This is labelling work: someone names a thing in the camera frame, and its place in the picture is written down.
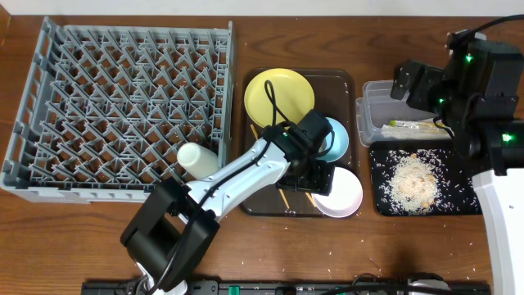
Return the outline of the white pink-rimmed bowl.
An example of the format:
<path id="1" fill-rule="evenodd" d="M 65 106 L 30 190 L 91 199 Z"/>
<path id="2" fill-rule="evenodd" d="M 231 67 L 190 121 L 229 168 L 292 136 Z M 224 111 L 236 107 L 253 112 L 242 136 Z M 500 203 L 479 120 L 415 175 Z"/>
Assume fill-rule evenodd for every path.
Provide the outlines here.
<path id="1" fill-rule="evenodd" d="M 331 192 L 328 195 L 313 193 L 312 198 L 324 215 L 345 218 L 359 209 L 363 195 L 359 178 L 352 171 L 338 166 L 334 168 Z"/>

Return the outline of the light blue bowl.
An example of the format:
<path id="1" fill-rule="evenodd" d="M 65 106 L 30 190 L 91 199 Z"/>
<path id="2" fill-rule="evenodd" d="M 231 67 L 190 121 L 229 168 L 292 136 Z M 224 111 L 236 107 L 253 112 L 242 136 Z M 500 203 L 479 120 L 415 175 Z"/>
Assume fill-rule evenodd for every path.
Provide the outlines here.
<path id="1" fill-rule="evenodd" d="M 337 120 L 327 118 L 332 131 L 324 138 L 316 158 L 326 162 L 334 162 L 341 159 L 350 143 L 350 137 L 346 128 Z"/>

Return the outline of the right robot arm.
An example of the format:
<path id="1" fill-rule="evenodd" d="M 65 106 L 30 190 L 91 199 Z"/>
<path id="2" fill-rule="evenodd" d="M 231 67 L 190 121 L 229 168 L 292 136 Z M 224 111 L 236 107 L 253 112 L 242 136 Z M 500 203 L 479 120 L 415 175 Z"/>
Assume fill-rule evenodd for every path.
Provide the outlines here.
<path id="1" fill-rule="evenodd" d="M 522 72 L 519 47 L 473 39 L 444 68 L 400 63 L 391 89 L 392 98 L 436 114 L 472 163 L 496 294 L 523 292 L 523 123 L 514 116 Z"/>

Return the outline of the green snack wrapper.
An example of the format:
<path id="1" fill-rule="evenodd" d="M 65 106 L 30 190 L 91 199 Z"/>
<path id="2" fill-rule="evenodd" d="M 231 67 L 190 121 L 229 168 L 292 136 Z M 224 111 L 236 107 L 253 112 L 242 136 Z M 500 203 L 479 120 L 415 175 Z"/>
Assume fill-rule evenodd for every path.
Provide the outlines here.
<path id="1" fill-rule="evenodd" d="M 396 128 L 409 128 L 409 129 L 438 129 L 439 125 L 435 125 L 432 119 L 427 120 L 391 120 L 389 122 L 390 127 Z"/>

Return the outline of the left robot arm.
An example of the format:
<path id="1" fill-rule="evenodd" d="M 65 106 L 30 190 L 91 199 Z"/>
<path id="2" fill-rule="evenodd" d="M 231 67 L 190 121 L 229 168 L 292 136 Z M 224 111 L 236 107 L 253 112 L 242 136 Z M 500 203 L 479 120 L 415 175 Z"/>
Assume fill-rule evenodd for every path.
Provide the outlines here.
<path id="1" fill-rule="evenodd" d="M 221 170 L 185 185 L 158 184 L 120 237 L 146 277 L 144 291 L 172 293 L 198 266 L 224 215 L 290 172 L 310 169 L 331 132 L 328 123 L 268 126 Z"/>

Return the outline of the small white cup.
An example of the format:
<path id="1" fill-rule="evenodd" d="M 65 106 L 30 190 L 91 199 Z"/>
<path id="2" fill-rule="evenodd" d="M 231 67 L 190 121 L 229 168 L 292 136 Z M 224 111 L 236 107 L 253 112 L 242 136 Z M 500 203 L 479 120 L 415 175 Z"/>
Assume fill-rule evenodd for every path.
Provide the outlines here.
<path id="1" fill-rule="evenodd" d="M 195 179 L 203 179 L 219 170 L 217 155 L 196 143 L 183 144 L 177 152 L 177 162 Z"/>

